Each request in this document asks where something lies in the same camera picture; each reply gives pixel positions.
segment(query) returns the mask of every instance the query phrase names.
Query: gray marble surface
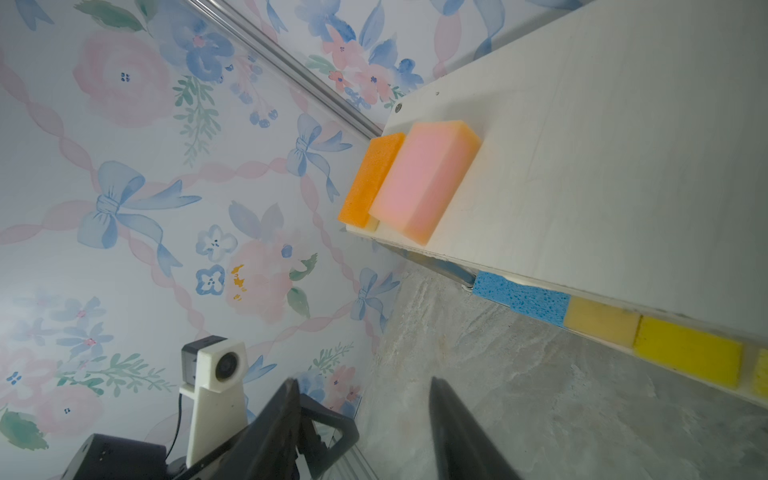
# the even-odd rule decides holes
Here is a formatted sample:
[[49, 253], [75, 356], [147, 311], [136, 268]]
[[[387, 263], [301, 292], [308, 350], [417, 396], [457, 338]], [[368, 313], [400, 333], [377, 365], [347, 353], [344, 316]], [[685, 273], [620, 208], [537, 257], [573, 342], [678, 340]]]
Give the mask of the gray marble surface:
[[768, 411], [411, 265], [357, 415], [379, 478], [436, 478], [432, 376], [525, 480], [768, 478]]

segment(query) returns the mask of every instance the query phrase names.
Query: wallpapered wall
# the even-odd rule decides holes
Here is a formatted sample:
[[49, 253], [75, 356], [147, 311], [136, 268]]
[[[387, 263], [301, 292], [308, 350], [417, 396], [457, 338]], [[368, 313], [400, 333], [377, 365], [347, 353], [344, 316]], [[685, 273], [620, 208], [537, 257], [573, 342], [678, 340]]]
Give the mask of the wallpapered wall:
[[[170, 445], [180, 348], [353, 415], [404, 260], [336, 221], [367, 142], [176, 0], [0, 6], [0, 463]], [[191, 404], [184, 401], [185, 453]]]
[[589, 0], [229, 0], [368, 118]]

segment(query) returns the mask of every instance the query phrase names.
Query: blue sponge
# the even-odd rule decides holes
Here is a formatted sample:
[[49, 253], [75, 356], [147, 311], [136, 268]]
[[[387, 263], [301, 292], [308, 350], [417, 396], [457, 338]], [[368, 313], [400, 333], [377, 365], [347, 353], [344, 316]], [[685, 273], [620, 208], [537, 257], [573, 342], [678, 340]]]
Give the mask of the blue sponge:
[[519, 285], [503, 276], [480, 272], [472, 293], [553, 325], [563, 326], [571, 296], [536, 286]]

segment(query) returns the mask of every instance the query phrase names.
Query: camera lens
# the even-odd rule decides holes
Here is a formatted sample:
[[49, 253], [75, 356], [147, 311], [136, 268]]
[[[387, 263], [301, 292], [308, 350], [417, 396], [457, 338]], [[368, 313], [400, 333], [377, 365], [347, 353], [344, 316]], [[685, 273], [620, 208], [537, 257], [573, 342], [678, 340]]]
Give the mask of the camera lens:
[[219, 359], [218, 365], [216, 365], [216, 378], [221, 382], [235, 374], [237, 370], [237, 355], [232, 352], [224, 355]]

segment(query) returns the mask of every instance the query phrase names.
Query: yellow sponge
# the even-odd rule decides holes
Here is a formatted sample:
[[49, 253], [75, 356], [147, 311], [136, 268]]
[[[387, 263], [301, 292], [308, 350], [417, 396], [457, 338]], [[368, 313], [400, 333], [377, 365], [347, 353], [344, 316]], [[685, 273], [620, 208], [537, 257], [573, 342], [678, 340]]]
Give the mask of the yellow sponge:
[[768, 350], [766, 349], [760, 349], [760, 354], [757, 356], [752, 391], [768, 399]]
[[563, 326], [630, 349], [639, 321], [639, 313], [572, 296]]
[[406, 134], [392, 134], [371, 140], [339, 214], [340, 222], [370, 231], [379, 226], [368, 211], [405, 139]]
[[634, 341], [634, 352], [641, 358], [731, 389], [739, 385], [743, 347], [735, 340], [649, 316], [640, 320]]

